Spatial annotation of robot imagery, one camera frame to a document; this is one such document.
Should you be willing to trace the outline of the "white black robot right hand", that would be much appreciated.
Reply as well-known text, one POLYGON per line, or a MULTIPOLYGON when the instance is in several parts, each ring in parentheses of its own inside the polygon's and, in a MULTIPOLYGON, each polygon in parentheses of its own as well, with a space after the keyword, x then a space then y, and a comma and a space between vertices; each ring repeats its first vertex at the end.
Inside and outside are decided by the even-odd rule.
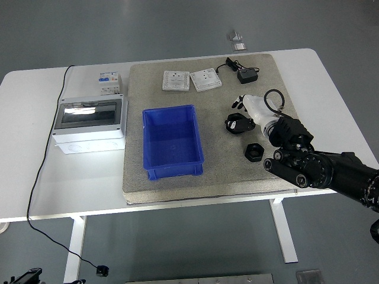
POLYGON ((263 97, 259 96, 239 96, 232 104, 232 108, 244 108, 249 118, 241 113, 230 114, 224 122, 226 129, 232 134, 240 134, 245 131, 251 131, 258 125, 263 135, 268 138, 279 118, 274 115, 274 112, 268 108, 267 104, 270 107, 274 106, 270 99, 265 101, 263 97))

